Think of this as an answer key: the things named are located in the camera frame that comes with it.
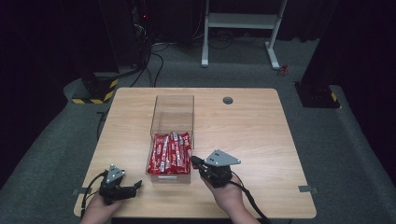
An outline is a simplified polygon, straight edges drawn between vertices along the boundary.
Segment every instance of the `red candy wrapper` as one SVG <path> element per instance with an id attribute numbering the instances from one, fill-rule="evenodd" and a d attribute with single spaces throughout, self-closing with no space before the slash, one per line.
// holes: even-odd
<path id="1" fill-rule="evenodd" d="M 189 174 L 191 155 L 189 133 L 155 134 L 147 172 L 151 175 Z"/>

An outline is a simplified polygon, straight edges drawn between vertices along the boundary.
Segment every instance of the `light wood tabletop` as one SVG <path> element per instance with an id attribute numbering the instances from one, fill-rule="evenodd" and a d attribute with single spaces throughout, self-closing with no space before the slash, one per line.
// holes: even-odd
<path id="1" fill-rule="evenodd" d="M 220 149 L 241 164 L 232 165 L 269 218 L 312 218 L 317 211 L 306 186 L 304 171 L 293 143 L 277 92 L 273 89 L 229 88 L 120 88 L 115 94 L 83 188 L 110 164 L 125 170 L 121 185 L 143 180 L 137 196 L 114 217 L 227 217 L 218 208 L 198 170 L 190 184 L 152 184 L 145 174 L 150 128 L 157 95 L 194 96 L 194 150 L 202 159 Z M 232 97 L 233 103 L 223 103 Z M 93 189 L 98 189 L 98 179 Z M 80 216 L 82 194 L 75 215 Z M 247 209 L 255 216 L 248 199 Z"/>

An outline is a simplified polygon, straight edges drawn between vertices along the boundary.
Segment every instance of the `hand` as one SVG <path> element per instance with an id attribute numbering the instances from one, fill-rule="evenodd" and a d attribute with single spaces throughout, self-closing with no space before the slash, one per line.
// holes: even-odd
<path id="1" fill-rule="evenodd" d="M 241 181 L 235 175 L 233 175 L 231 181 L 241 184 Z M 206 180 L 204 182 L 213 193 L 218 206 L 228 214 L 233 224 L 260 224 L 246 209 L 240 188 L 232 184 L 227 184 L 222 188 L 214 189 L 209 182 Z"/>
<path id="2" fill-rule="evenodd" d="M 107 205 L 104 198 L 96 193 L 88 204 L 80 224 L 104 224 L 123 203 L 124 200 Z"/>

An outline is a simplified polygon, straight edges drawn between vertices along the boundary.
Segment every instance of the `person's left hand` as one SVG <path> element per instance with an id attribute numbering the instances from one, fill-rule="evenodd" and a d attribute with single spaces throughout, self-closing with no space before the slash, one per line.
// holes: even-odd
<path id="1" fill-rule="evenodd" d="M 80 224 L 104 224 L 124 202 L 125 200 L 115 201 L 107 205 L 104 198 L 97 193 L 91 199 Z"/>

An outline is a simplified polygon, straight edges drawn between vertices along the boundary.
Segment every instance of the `box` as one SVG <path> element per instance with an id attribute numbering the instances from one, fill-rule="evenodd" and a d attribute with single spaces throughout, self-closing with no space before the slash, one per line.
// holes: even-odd
<path id="1" fill-rule="evenodd" d="M 146 174 L 152 183 L 185 183 L 191 182 L 191 165 L 186 156 L 191 156 L 193 149 L 194 124 L 194 96 L 193 95 L 158 95 L 154 107 L 151 123 L 151 144 L 148 154 Z M 177 167 L 165 172 L 162 155 L 166 159 L 177 157 Z M 174 172 L 183 170 L 183 174 Z M 152 167 L 160 167 L 155 172 Z"/>

